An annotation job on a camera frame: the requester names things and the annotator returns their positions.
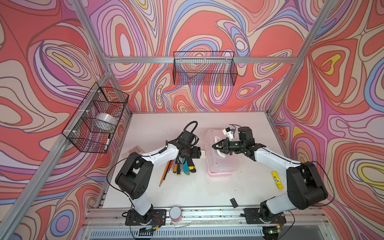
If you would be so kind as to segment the pink plastic tool box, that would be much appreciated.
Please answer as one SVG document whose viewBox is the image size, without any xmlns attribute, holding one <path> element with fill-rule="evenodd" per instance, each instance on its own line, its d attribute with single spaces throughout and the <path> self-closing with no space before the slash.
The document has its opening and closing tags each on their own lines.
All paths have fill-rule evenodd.
<svg viewBox="0 0 384 240">
<path fill-rule="evenodd" d="M 230 176 L 238 168 L 239 162 L 235 155 L 226 155 L 212 147 L 224 138 L 222 130 L 208 130 L 204 136 L 208 174 L 211 177 Z"/>
</svg>

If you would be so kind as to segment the orange pencil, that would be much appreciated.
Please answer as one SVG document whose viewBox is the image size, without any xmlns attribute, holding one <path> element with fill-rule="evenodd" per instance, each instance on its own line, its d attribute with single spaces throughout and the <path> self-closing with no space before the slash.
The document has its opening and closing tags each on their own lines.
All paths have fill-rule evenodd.
<svg viewBox="0 0 384 240">
<path fill-rule="evenodd" d="M 166 178 L 166 176 L 167 176 L 167 173 L 169 172 L 169 169 L 170 169 L 171 166 L 172 166 L 172 160 L 171 160 L 171 161 L 168 161 L 168 163 L 167 163 L 167 165 L 166 165 L 166 167 L 165 167 L 165 170 L 164 170 L 164 172 L 163 172 L 161 181 L 160 181 L 160 183 L 159 183 L 159 187 L 162 186 L 162 184 L 163 184 L 163 182 L 164 182 L 164 180 L 165 180 L 165 178 Z"/>
</svg>

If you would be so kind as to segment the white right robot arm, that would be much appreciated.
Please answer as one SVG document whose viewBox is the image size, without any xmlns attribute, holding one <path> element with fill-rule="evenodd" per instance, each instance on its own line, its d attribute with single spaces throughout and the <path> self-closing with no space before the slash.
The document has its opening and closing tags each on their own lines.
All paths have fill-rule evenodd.
<svg viewBox="0 0 384 240">
<path fill-rule="evenodd" d="M 249 127 L 239 128 L 239 140 L 225 138 L 212 145 L 225 155 L 243 154 L 254 162 L 264 164 L 286 178 L 286 192 L 261 202 L 259 216 L 263 221 L 294 209 L 305 210 L 328 198 L 328 192 L 317 167 L 279 155 L 267 146 L 256 143 Z"/>
</svg>

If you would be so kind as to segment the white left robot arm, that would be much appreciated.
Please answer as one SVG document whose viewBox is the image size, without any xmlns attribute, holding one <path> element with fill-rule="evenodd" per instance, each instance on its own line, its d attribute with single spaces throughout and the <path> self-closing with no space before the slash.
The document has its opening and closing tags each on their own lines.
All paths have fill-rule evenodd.
<svg viewBox="0 0 384 240">
<path fill-rule="evenodd" d="M 153 169 L 167 164 L 172 166 L 175 162 L 177 172 L 186 165 L 191 173 L 196 172 L 193 159 L 202 156 L 201 148 L 197 146 L 199 137 L 194 134 L 198 126 L 197 121 L 188 123 L 178 137 L 166 141 L 165 146 L 153 152 L 140 155 L 130 154 L 125 160 L 115 178 L 117 189 L 128 196 L 132 208 L 140 217 L 148 217 L 152 214 L 153 205 L 146 196 Z"/>
</svg>

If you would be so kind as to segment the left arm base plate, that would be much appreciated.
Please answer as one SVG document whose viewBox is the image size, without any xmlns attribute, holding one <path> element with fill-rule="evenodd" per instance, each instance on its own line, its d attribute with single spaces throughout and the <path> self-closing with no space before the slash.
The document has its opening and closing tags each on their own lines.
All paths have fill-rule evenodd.
<svg viewBox="0 0 384 240">
<path fill-rule="evenodd" d="M 125 215 L 125 225 L 161 227 L 166 223 L 166 216 L 166 209 L 150 209 L 144 216 L 135 210 L 129 210 Z"/>
</svg>

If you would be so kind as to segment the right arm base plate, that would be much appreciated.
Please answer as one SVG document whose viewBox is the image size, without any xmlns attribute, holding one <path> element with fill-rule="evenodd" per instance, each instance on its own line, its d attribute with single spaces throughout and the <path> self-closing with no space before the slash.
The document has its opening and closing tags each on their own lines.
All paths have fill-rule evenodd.
<svg viewBox="0 0 384 240">
<path fill-rule="evenodd" d="M 272 214 L 264 208 L 245 208 L 240 214 L 246 219 L 246 223 L 251 224 L 277 224 L 284 225 L 287 223 L 284 213 Z"/>
</svg>

